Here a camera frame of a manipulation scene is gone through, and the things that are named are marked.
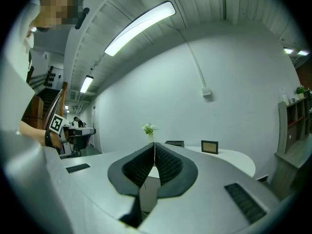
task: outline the wooden shelf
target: wooden shelf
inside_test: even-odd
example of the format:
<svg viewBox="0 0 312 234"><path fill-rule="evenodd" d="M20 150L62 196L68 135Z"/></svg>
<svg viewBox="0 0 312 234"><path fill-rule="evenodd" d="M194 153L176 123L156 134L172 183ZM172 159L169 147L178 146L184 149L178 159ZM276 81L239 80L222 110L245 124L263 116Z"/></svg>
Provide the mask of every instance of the wooden shelf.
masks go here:
<svg viewBox="0 0 312 234"><path fill-rule="evenodd" d="M287 127L291 127L295 125L297 122L301 121L304 118L304 116L301 116L298 120L293 120L290 123L288 123Z"/></svg>
<svg viewBox="0 0 312 234"><path fill-rule="evenodd" d="M275 153L276 156L286 161L295 168L300 168L312 154L312 135L297 141L286 154Z"/></svg>
<svg viewBox="0 0 312 234"><path fill-rule="evenodd" d="M298 121L301 121L303 118L304 118L304 116L301 116L301 117L297 120L297 122L298 122Z"/></svg>
<svg viewBox="0 0 312 234"><path fill-rule="evenodd" d="M291 126L295 125L296 123L297 123L297 121L293 120L293 121L288 123L287 127L291 127Z"/></svg>
<svg viewBox="0 0 312 234"><path fill-rule="evenodd" d="M286 107L291 107L291 106L295 106L298 102L301 102L301 101L303 101L303 100L305 100L305 99L307 99L308 97L304 97L303 99L300 99L299 101L296 101L296 102L294 102L293 104L290 104L290 105L288 105L288 106L286 106Z"/></svg>

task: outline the ceiling light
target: ceiling light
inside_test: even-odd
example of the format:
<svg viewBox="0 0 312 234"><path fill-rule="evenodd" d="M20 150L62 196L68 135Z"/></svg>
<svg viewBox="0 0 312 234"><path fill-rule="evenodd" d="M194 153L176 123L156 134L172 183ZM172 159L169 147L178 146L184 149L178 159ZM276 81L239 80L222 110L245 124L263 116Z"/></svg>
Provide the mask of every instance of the ceiling light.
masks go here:
<svg viewBox="0 0 312 234"><path fill-rule="evenodd" d="M176 13L172 3L167 1L154 9L145 12L129 26L127 26L105 49L105 53L114 56L124 45L131 41L139 33L152 26L153 24L173 16Z"/></svg>
<svg viewBox="0 0 312 234"><path fill-rule="evenodd" d="M291 54L293 52L293 49L284 49L284 50L287 54Z"/></svg>
<svg viewBox="0 0 312 234"><path fill-rule="evenodd" d="M80 89L81 93L85 93L88 90L88 87L90 86L91 82L93 81L93 77L92 76L86 76L86 78L84 79L83 85Z"/></svg>
<svg viewBox="0 0 312 234"><path fill-rule="evenodd" d="M309 53L301 50L298 54L302 56L307 56Z"/></svg>

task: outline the ceiling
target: ceiling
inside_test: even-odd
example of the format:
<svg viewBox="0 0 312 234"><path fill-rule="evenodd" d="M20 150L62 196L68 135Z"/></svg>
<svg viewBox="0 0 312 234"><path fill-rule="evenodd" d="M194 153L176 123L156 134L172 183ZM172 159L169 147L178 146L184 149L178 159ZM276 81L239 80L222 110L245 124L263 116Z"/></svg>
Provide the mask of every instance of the ceiling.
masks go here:
<svg viewBox="0 0 312 234"><path fill-rule="evenodd" d="M86 106L101 84L138 51L173 33L174 29L185 29L200 23L227 20L236 24L240 20L257 20L266 25L285 48L308 48L293 18L279 0L169 0L177 11L174 16L146 29L114 57L104 54L109 43L131 21L164 1L166 0L108 0L96 12L77 47L67 103L81 105L83 101L82 107ZM290 58L297 67L308 57L295 53ZM94 81L88 92L80 95L79 90L86 75L92 75Z"/></svg>

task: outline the vase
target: vase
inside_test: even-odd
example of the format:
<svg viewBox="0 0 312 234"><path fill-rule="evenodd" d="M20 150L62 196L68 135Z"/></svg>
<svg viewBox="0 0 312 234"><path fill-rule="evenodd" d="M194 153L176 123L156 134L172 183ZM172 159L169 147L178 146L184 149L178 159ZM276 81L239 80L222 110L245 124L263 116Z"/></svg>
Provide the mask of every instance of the vase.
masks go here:
<svg viewBox="0 0 312 234"><path fill-rule="evenodd" d="M148 143L155 142L154 141L154 134L148 134L147 137L148 137Z"/></svg>
<svg viewBox="0 0 312 234"><path fill-rule="evenodd" d="M298 94L298 97L299 97L299 99L304 99L304 94L300 93L300 94Z"/></svg>

